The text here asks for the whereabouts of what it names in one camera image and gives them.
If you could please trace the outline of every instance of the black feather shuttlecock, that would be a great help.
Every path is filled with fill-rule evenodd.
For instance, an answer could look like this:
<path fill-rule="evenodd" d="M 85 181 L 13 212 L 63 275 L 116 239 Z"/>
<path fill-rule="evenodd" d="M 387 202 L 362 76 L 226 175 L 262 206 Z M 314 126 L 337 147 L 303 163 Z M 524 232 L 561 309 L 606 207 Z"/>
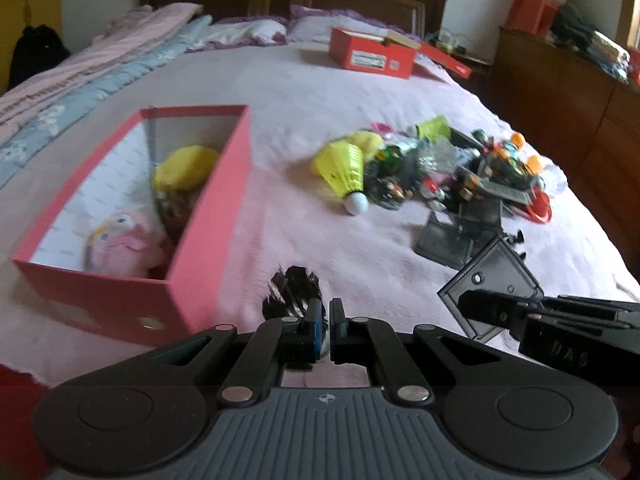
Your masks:
<path fill-rule="evenodd" d="M 305 317 L 311 300 L 322 303 L 318 277 L 305 267 L 292 266 L 286 272 L 280 268 L 269 284 L 269 295 L 262 300 L 262 316 L 265 320 L 279 317 Z M 326 340 L 329 323 L 322 304 L 322 340 Z M 289 365 L 296 370 L 311 370 L 310 365 Z"/>

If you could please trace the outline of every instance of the red floor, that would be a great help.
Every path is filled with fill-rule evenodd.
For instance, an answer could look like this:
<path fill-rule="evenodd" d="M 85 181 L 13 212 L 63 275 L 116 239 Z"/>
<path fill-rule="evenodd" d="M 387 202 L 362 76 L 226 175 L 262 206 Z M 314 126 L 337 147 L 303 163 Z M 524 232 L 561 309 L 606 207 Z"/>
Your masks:
<path fill-rule="evenodd" d="M 18 478 L 40 480 L 49 470 L 31 432 L 31 412 L 46 391 L 30 376 L 0 367 L 0 471 L 9 466 Z"/>

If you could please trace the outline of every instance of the black backpack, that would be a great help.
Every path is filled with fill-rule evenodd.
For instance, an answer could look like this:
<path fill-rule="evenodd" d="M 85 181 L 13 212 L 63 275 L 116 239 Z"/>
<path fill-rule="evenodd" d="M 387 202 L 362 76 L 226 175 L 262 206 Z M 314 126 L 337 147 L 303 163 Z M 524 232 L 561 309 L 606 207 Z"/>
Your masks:
<path fill-rule="evenodd" d="M 57 32 L 47 25 L 25 27 L 15 44 L 9 72 L 9 90 L 28 78 L 49 70 L 71 56 Z"/>

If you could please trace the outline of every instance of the pink blanket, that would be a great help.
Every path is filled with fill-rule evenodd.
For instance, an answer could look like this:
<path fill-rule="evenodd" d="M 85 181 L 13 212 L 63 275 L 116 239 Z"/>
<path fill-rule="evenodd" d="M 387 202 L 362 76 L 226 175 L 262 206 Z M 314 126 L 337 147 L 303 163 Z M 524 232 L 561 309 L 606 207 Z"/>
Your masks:
<path fill-rule="evenodd" d="M 170 38 L 201 9 L 171 4 L 75 54 L 64 63 L 31 77 L 0 97 L 0 144 L 53 101 Z"/>
<path fill-rule="evenodd" d="M 437 291 L 455 271 L 412 247 L 429 212 L 419 200 L 400 211 L 372 206 L 346 215 L 308 160 L 327 140 L 374 121 L 405 128 L 445 114 L 452 126 L 504 138 L 508 124 L 429 63 L 437 76 L 400 80 L 337 68 L 321 44 L 202 52 L 179 57 L 108 98 L 34 157 L 0 190 L 0 364 L 46 384 L 145 351 L 91 335 L 47 317 L 10 261 L 27 225 L 73 170 L 133 110 L 150 105 L 247 104 L 255 169 L 242 199 L 217 309 L 211 320 L 240 332 L 262 320 L 261 302 L 279 266 L 307 266 L 326 299 L 343 298 L 348 316 L 384 319 L 400 331 L 436 323 L 462 333 Z M 568 190 L 554 201 L 551 224 L 505 220 L 522 229 L 527 266 L 549 295 L 637 301 L 640 285 L 589 211 Z M 516 352 L 507 334 L 492 346 Z M 359 367 L 318 365 L 287 384 L 362 384 Z"/>

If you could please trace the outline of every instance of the orange cap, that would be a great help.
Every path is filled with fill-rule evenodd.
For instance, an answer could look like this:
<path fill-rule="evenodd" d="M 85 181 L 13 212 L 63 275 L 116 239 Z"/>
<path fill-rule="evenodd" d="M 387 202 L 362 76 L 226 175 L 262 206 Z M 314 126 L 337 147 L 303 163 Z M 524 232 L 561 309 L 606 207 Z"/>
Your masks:
<path fill-rule="evenodd" d="M 534 174 L 534 175 L 539 174 L 544 169 L 542 167 L 542 160 L 540 160 L 540 156 L 539 155 L 531 155 L 527 159 L 527 168 L 529 168 L 529 171 L 532 174 Z"/>
<path fill-rule="evenodd" d="M 515 132 L 511 136 L 511 142 L 513 142 L 516 145 L 516 148 L 518 149 L 521 149 L 526 143 L 526 141 L 524 140 L 524 135 L 518 132 Z"/>

